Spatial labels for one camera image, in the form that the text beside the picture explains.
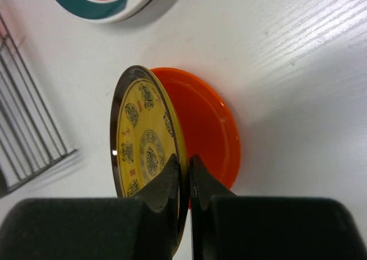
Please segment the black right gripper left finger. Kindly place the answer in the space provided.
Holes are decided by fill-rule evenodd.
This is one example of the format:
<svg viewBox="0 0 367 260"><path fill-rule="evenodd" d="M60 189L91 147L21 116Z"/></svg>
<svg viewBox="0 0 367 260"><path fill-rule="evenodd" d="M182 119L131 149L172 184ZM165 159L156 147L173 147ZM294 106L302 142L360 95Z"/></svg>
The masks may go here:
<svg viewBox="0 0 367 260"><path fill-rule="evenodd" d="M178 245L179 164L128 198L34 198L1 226L2 259L172 259Z"/></svg>

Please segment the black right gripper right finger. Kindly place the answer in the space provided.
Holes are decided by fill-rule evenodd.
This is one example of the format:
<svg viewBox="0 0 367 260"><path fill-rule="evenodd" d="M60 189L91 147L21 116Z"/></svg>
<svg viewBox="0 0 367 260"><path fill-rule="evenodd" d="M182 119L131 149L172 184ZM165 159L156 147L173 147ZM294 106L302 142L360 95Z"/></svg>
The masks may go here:
<svg viewBox="0 0 367 260"><path fill-rule="evenodd" d="M194 259L365 259L349 210L329 198L238 196L189 161Z"/></svg>

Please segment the orange plastic plate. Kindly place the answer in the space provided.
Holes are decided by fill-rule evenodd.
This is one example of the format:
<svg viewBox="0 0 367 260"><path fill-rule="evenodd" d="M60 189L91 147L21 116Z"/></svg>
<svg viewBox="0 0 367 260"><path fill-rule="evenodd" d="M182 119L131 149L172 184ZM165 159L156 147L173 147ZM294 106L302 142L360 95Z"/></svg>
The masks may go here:
<svg viewBox="0 0 367 260"><path fill-rule="evenodd" d="M241 142L231 110L204 80L176 68L153 68L181 123L188 156L198 154L208 171L232 188L241 163Z"/></svg>

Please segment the yellow patterned brown plate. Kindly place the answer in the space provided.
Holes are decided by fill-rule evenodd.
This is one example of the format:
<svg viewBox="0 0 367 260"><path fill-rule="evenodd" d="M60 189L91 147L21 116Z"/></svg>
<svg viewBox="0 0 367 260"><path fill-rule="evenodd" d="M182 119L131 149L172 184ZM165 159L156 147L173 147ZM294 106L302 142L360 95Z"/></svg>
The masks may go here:
<svg viewBox="0 0 367 260"><path fill-rule="evenodd" d="M135 195L177 157L178 236L184 233L189 204L189 162L178 115L158 77L134 65L121 75L110 116L110 153L116 193Z"/></svg>

